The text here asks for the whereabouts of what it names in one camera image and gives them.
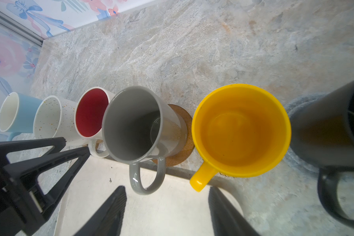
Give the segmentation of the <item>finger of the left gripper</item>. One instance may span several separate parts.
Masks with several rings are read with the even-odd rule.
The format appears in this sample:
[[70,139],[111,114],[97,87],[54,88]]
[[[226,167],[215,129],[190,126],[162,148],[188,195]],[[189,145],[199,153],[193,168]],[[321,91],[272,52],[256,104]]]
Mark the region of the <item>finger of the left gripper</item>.
[[7,154],[11,152],[24,151],[28,149],[42,147],[51,147],[51,149],[49,149],[45,154],[53,154],[60,152],[65,146],[66,139],[63,137],[0,142],[0,165],[9,164]]
[[[80,147],[5,166],[7,190],[17,213],[25,220],[48,220],[89,156],[88,148]],[[70,160],[75,160],[74,164],[48,193],[43,193],[39,175]]]

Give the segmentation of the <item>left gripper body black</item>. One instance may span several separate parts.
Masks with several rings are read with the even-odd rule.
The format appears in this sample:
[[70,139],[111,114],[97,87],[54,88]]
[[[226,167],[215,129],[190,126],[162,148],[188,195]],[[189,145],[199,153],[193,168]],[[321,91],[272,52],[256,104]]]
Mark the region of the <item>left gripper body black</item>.
[[25,196],[11,198],[11,191],[5,191],[7,183],[0,173],[0,236],[14,236],[20,231],[33,235],[45,223],[46,219],[37,207],[28,205]]

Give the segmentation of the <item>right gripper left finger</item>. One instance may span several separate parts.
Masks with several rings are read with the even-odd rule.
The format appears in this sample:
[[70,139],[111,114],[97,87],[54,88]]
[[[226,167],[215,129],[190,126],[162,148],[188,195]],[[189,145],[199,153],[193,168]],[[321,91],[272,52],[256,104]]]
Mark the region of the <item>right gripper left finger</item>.
[[126,207],[126,191],[119,186],[95,212],[76,236],[119,236]]

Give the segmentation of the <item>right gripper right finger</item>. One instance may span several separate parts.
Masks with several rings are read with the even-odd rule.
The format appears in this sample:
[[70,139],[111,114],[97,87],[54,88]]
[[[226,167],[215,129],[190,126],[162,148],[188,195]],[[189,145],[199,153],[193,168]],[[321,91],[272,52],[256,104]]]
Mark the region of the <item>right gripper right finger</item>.
[[208,206],[215,236],[259,236],[219,188],[210,188]]

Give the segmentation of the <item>light blue mug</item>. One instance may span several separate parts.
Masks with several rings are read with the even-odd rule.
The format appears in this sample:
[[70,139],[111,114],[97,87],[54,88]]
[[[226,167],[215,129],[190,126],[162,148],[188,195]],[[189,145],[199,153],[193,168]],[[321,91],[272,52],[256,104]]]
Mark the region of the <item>light blue mug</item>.
[[42,100],[21,93],[10,93],[0,109],[0,131],[9,132],[7,140],[22,133],[33,133],[33,123]]

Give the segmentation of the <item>plain round wooden coaster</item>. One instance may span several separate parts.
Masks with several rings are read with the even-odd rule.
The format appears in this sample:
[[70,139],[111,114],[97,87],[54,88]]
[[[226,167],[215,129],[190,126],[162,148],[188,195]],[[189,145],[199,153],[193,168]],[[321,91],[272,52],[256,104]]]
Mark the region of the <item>plain round wooden coaster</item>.
[[[184,162],[186,159],[189,158],[189,156],[191,155],[191,153],[194,150],[194,143],[193,143],[193,139],[192,139],[192,133],[191,133],[191,125],[192,125],[192,117],[191,115],[181,106],[178,105],[174,105],[174,104],[169,104],[169,107],[171,107],[171,109],[177,114],[177,116],[180,119],[180,123],[182,124],[183,121],[186,125],[186,128],[184,130],[186,130],[186,141],[184,143],[184,145],[182,145],[182,141],[179,142],[178,148],[179,152],[175,151],[173,152],[172,156],[169,156],[166,158],[166,168],[167,167],[173,167],[176,166],[178,164],[181,164],[182,162]],[[152,125],[150,125],[149,129],[146,129],[146,131],[148,131],[149,134],[146,135],[146,140],[149,141],[151,143],[151,145],[154,144],[157,136],[158,136],[158,131],[153,131],[154,130],[154,123],[156,124],[157,122],[157,118],[159,117],[155,117],[155,119],[151,119],[152,121]]]

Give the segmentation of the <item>red interior white mug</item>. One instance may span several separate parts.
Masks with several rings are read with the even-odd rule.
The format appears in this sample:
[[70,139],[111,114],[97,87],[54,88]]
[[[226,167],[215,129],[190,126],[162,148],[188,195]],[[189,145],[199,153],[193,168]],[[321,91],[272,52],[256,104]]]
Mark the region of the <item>red interior white mug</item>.
[[102,122],[105,111],[115,94],[101,87],[87,90],[79,99],[75,109],[74,123],[78,134],[88,141],[89,152],[93,157],[105,158],[107,150],[96,150],[98,141],[103,140]]

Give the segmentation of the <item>yellow mug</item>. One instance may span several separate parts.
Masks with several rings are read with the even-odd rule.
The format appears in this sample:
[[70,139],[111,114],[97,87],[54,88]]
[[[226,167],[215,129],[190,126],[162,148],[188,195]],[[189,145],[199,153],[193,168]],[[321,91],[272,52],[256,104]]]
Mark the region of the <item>yellow mug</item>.
[[250,178],[277,166],[290,146],[292,128],[283,105],[248,84],[218,88],[199,104],[192,138],[203,159],[190,185],[201,191],[218,173]]

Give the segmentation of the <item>grey mug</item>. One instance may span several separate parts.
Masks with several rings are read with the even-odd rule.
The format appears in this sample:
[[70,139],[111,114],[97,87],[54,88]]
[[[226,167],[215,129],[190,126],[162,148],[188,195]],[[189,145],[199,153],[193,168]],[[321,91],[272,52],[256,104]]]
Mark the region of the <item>grey mug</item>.
[[[154,130],[158,136],[153,145],[146,140],[146,129],[157,118]],[[179,152],[178,145],[186,141],[186,125],[177,114],[149,88],[132,86],[120,91],[109,103],[102,122],[104,145],[110,156],[129,165],[132,189],[140,195],[149,195],[159,189],[166,175],[166,158]],[[155,180],[143,187],[141,162],[157,160]]]

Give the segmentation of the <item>black mug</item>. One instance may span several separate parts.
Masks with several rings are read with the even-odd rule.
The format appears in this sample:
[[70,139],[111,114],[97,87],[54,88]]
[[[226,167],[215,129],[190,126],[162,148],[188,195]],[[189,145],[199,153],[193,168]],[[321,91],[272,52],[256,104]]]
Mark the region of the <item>black mug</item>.
[[326,212],[354,229],[337,194],[341,175],[354,174],[354,81],[305,104],[290,117],[292,151],[319,169],[317,191]]

